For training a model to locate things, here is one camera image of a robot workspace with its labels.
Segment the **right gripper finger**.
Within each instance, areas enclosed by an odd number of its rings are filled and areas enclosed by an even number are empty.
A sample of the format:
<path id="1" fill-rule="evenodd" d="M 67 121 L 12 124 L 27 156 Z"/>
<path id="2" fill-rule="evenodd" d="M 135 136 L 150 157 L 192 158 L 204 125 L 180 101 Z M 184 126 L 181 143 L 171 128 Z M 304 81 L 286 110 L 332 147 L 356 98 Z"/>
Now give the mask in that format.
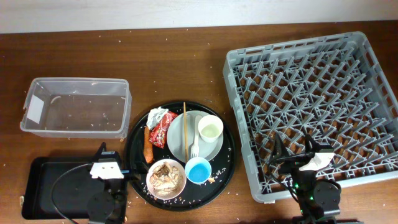
<path id="1" fill-rule="evenodd" d="M 325 147 L 316 142 L 309 134 L 305 135 L 305 152 L 320 152 Z"/>
<path id="2" fill-rule="evenodd" d="M 270 162 L 285 162 L 288 160 L 290 154 L 288 153 L 283 140 L 278 134 L 275 134 L 274 145 L 272 148 Z"/>

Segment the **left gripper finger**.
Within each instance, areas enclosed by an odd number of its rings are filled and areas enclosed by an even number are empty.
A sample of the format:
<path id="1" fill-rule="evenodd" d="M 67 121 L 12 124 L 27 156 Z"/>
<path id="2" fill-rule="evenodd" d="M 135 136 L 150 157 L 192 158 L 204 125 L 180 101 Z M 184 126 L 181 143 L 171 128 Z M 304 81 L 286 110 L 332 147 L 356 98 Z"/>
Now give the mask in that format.
<path id="1" fill-rule="evenodd" d="M 106 151 L 106 143 L 102 142 L 99 149 L 97 150 L 97 152 L 94 154 L 93 156 L 93 161 L 94 162 L 98 162 L 101 159 L 102 156 L 102 152 Z"/>
<path id="2" fill-rule="evenodd" d="M 126 167 L 129 171 L 127 179 L 141 181 L 141 175 L 147 174 L 149 167 L 144 156 L 143 146 L 134 146 L 126 151 Z"/>

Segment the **orange carrot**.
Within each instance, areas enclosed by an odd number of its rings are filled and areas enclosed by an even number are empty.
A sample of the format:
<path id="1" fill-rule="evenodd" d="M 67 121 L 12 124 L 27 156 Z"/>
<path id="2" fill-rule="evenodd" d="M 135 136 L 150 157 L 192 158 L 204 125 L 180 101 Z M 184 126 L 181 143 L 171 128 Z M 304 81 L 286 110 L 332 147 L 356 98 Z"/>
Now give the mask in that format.
<path id="1" fill-rule="evenodd" d="M 144 157 L 148 164 L 154 160 L 153 148 L 150 142 L 150 129 L 146 126 L 144 130 Z"/>

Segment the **white bowl with food scraps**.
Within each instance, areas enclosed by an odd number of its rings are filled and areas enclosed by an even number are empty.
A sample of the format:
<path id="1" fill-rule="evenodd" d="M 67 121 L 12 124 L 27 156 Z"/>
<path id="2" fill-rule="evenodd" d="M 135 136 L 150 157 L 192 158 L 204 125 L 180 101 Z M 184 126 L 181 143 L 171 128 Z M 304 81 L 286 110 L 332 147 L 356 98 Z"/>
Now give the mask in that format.
<path id="1" fill-rule="evenodd" d="M 149 192 L 161 200 L 171 200 L 179 196 L 186 183 L 183 166 L 172 159 L 162 159 L 152 164 L 146 177 Z"/>

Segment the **red snack wrapper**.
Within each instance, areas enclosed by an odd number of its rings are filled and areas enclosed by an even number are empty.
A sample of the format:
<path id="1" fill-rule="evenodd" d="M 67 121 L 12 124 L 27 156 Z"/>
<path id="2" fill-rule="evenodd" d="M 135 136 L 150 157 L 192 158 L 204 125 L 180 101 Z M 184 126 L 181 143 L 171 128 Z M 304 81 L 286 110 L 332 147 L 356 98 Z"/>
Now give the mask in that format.
<path id="1" fill-rule="evenodd" d="M 161 149 L 164 148 L 167 140 L 167 131 L 171 122 L 177 117 L 177 114 L 168 111 L 163 115 L 162 119 L 157 123 L 155 128 L 150 132 L 149 141 L 152 145 Z"/>

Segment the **grey round plate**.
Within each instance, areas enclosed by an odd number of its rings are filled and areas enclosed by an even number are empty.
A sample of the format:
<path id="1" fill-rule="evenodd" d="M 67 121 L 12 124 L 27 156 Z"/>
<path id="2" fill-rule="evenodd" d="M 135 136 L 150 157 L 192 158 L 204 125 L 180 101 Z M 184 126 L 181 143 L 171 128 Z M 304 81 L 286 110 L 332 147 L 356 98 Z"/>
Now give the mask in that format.
<path id="1" fill-rule="evenodd" d="M 209 113 L 199 110 L 187 111 L 188 157 L 190 157 L 190 147 L 193 144 L 195 118 L 198 115 L 206 116 L 209 115 Z M 169 126 L 167 131 L 167 145 L 174 157 L 182 162 L 186 162 L 183 114 L 178 115 Z M 198 145 L 198 156 L 210 161 L 221 150 L 223 145 L 223 133 L 221 133 L 220 137 L 215 142 L 205 142 L 199 137 Z"/>

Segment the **silver foil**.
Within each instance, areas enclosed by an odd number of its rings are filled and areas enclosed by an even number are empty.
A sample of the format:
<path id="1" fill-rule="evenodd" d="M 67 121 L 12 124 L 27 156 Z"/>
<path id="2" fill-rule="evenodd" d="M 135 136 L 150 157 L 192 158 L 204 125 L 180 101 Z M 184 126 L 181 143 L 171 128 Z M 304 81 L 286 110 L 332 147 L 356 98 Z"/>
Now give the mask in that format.
<path id="1" fill-rule="evenodd" d="M 162 107 L 151 109 L 147 117 L 146 126 L 150 130 L 154 129 L 168 111 L 168 109 Z"/>

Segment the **white plastic fork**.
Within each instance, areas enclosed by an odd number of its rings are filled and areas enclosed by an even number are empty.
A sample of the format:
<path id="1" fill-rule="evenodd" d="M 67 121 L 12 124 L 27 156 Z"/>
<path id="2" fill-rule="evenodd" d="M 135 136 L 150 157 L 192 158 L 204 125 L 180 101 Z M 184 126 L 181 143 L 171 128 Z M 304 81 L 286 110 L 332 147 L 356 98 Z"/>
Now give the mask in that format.
<path id="1" fill-rule="evenodd" d="M 201 115 L 197 115 L 195 117 L 193 144 L 192 144 L 192 146 L 190 148 L 190 157 L 191 158 L 198 157 L 198 153 L 199 153 L 199 150 L 200 150 L 200 147 L 198 145 L 199 136 L 200 136 L 200 133 L 199 133 L 199 130 L 198 130 L 198 124 L 199 124 L 201 118 L 202 118 Z"/>

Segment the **blue plastic cup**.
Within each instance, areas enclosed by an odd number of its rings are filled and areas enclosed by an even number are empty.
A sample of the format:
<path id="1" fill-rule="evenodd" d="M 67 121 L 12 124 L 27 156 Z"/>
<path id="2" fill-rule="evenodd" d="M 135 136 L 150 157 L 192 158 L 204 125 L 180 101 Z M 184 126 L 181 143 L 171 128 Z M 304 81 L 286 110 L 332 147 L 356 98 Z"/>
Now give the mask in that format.
<path id="1" fill-rule="evenodd" d="M 185 174 L 190 182 L 204 184 L 211 176 L 211 165 L 205 158 L 191 158 L 185 165 Z"/>

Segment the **white paper cup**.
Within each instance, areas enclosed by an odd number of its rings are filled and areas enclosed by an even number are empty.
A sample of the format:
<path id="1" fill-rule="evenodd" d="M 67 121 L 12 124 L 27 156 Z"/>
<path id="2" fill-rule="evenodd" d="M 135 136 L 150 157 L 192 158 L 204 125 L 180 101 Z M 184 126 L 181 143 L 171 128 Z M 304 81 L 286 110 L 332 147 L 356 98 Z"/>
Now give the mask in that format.
<path id="1" fill-rule="evenodd" d="M 198 130 L 205 142 L 215 142 L 223 132 L 223 122 L 215 115 L 206 115 L 199 120 Z"/>

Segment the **wooden chopstick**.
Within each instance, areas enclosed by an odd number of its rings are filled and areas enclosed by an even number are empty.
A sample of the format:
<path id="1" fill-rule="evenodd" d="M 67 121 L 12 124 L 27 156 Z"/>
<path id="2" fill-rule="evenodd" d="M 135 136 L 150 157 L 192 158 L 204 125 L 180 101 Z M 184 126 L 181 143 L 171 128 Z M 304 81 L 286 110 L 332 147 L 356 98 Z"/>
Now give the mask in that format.
<path id="1" fill-rule="evenodd" d="M 188 135 L 187 135 L 187 110 L 186 102 L 183 102 L 183 127 L 184 127 L 184 148 L 185 148 L 185 163 L 188 162 Z"/>

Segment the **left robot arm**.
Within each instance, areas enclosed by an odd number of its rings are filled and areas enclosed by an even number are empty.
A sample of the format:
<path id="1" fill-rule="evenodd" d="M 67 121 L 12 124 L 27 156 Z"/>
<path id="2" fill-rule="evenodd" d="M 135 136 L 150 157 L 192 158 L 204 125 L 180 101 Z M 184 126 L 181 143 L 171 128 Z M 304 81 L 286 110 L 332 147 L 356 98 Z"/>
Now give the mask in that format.
<path id="1" fill-rule="evenodd" d="M 141 181 L 147 174 L 148 163 L 142 146 L 130 156 L 130 165 L 124 168 L 123 160 L 116 151 L 107 151 L 102 143 L 91 160 L 92 179 L 104 184 L 103 190 L 95 193 L 87 204 L 90 223 L 124 223 L 127 207 L 127 184 Z"/>

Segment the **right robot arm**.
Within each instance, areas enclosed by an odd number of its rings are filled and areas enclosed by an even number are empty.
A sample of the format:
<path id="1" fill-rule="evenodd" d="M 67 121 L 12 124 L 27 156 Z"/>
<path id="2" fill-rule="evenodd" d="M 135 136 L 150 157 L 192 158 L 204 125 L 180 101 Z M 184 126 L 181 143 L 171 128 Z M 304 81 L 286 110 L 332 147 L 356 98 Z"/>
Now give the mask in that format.
<path id="1" fill-rule="evenodd" d="M 358 224 L 357 220 L 340 220 L 341 185 L 333 180 L 319 179 L 317 171 L 329 165 L 334 157 L 333 147 L 305 136 L 305 148 L 300 154 L 289 154 L 283 140 L 275 135 L 267 163 L 267 171 L 274 181 L 289 191 L 300 207 L 300 216 L 292 223 L 345 223 Z"/>

